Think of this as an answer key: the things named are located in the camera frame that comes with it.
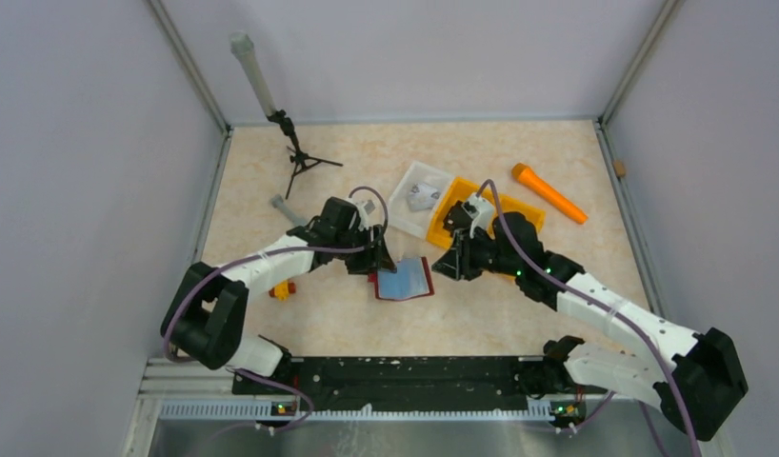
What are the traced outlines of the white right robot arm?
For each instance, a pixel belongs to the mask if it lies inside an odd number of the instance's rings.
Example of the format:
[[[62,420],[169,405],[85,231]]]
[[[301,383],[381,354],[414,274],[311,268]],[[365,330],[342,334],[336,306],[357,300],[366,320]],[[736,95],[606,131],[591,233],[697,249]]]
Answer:
[[[738,352],[718,328],[695,331],[634,305],[568,257],[546,250],[519,212],[495,217],[492,229],[453,207],[443,229],[451,238],[433,270],[455,281],[485,272],[509,276],[530,300],[586,322],[627,349],[615,353],[563,337],[545,358],[573,383],[624,394],[662,412],[682,432],[712,440],[749,391]]]

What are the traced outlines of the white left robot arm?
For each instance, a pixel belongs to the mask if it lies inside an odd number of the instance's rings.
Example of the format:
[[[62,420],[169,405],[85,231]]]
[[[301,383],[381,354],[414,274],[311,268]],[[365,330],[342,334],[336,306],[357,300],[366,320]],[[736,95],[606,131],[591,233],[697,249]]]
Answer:
[[[246,335],[250,300],[334,259],[343,261],[351,275],[393,269],[385,242],[388,225],[369,225],[363,206],[331,197],[319,215],[267,248],[220,267],[191,265],[160,328],[168,358],[272,376],[290,355],[263,336]]]

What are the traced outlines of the red card holder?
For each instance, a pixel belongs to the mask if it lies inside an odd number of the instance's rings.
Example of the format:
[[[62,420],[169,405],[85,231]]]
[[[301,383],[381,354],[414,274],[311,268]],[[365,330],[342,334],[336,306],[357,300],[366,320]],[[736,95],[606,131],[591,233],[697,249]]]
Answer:
[[[379,270],[370,276],[375,299],[403,302],[435,293],[426,257],[403,258],[395,266],[395,272]]]

